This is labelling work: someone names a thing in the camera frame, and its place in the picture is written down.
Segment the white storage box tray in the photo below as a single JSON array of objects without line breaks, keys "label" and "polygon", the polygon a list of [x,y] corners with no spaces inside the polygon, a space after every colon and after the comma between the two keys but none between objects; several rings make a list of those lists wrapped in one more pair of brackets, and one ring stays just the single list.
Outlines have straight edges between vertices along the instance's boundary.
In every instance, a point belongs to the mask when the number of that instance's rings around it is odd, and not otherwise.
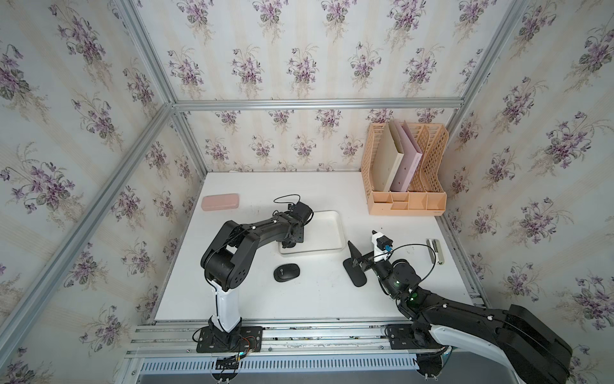
[{"label": "white storage box tray", "polygon": [[283,257],[307,256],[343,251],[347,240],[342,217],[337,211],[317,211],[304,228],[304,242],[292,248],[282,248],[278,252]]}]

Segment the black rounded wireless mouse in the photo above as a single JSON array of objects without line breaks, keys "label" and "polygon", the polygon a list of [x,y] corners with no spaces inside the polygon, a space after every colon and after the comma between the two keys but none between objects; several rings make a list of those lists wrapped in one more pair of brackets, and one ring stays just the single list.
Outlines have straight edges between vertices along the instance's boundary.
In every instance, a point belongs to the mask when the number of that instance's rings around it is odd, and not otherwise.
[{"label": "black rounded wireless mouse", "polygon": [[301,274],[301,269],[296,263],[287,263],[280,265],[273,271],[273,279],[277,283],[287,283],[298,278]]}]

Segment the black slim mouse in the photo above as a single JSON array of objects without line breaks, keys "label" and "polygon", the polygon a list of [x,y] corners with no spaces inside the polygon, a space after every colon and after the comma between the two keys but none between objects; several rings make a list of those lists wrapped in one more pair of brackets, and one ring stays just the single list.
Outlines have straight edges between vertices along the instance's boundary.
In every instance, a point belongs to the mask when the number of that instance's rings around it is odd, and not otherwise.
[{"label": "black slim mouse", "polygon": [[354,286],[363,287],[367,283],[365,272],[354,259],[348,258],[343,261],[342,265]]}]

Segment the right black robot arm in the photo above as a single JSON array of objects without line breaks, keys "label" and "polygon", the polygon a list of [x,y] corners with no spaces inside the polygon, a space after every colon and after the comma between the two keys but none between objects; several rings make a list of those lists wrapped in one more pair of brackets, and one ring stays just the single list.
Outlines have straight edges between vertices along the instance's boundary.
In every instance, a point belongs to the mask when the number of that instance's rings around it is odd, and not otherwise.
[{"label": "right black robot arm", "polygon": [[386,296],[408,319],[389,325],[385,336],[394,350],[424,350],[419,371],[436,377],[446,351],[461,349],[501,364],[524,383],[565,383],[571,376],[572,347],[528,309],[475,307],[444,298],[421,287],[422,279],[405,259],[390,262],[389,239],[362,254],[349,245],[343,266],[356,287],[371,270]]}]

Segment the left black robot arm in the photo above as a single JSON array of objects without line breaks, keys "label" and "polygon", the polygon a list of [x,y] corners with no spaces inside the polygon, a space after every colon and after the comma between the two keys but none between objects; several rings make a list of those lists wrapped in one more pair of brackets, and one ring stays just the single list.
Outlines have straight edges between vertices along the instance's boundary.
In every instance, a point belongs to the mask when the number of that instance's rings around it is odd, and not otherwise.
[{"label": "left black robot arm", "polygon": [[275,211],[269,219],[239,224],[225,222],[201,258],[206,282],[214,289],[214,327],[231,334],[240,327],[238,287],[245,281],[257,250],[270,243],[284,249],[305,241],[305,227],[314,216],[305,203],[290,203],[286,211]]}]

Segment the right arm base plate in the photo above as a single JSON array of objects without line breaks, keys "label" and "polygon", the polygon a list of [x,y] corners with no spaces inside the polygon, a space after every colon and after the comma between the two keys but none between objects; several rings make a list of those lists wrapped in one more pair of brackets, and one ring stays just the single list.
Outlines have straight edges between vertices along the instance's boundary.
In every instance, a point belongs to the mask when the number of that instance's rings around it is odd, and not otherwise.
[{"label": "right arm base plate", "polygon": [[392,350],[442,350],[429,329],[421,324],[390,324],[385,328],[385,337]]}]

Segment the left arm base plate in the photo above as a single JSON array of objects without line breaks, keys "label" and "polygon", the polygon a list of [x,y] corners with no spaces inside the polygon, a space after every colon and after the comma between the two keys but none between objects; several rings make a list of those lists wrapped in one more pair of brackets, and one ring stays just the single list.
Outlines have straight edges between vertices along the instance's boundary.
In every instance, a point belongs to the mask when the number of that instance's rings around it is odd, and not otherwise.
[{"label": "left arm base plate", "polygon": [[242,326],[238,331],[225,333],[216,326],[207,326],[199,329],[193,340],[200,354],[260,352],[263,331],[260,326]]}]

